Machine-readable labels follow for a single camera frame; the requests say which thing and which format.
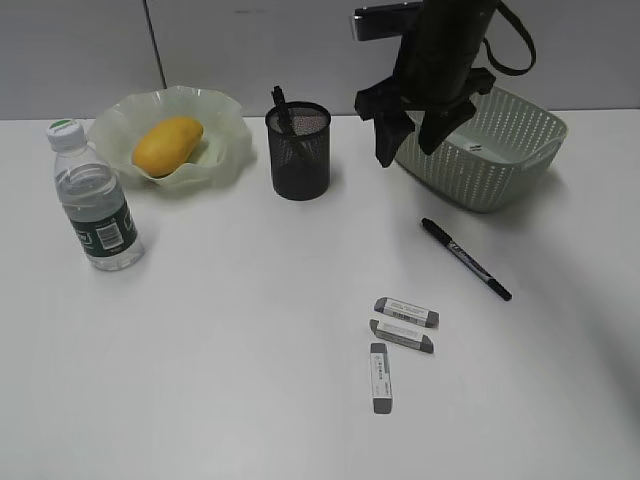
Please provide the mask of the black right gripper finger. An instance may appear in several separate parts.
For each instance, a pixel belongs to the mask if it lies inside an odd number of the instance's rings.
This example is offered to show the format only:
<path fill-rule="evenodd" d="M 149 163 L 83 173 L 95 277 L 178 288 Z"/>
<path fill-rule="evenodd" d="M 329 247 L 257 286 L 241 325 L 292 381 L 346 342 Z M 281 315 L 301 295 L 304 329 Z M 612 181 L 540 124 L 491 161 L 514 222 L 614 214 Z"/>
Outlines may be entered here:
<path fill-rule="evenodd" d="M 405 110 L 375 113 L 373 122 L 375 155 L 380 165 L 388 168 L 405 139 L 414 132 L 415 124 Z"/>
<path fill-rule="evenodd" d="M 433 154 L 452 132 L 472 119 L 474 115 L 475 106 L 469 99 L 447 110 L 425 111 L 418 136 L 423 153 Z"/>

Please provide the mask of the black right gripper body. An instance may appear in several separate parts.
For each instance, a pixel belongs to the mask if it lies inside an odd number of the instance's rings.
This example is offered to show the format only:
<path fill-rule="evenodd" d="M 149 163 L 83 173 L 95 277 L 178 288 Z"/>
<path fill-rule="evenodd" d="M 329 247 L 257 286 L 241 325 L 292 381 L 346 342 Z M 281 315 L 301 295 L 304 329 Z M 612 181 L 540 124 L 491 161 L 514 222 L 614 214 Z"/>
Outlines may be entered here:
<path fill-rule="evenodd" d="M 361 119 L 383 111 L 447 110 L 493 88 L 495 76 L 473 63 L 499 3 L 422 2 L 413 26 L 399 36 L 391 76 L 356 94 L 355 110 Z"/>

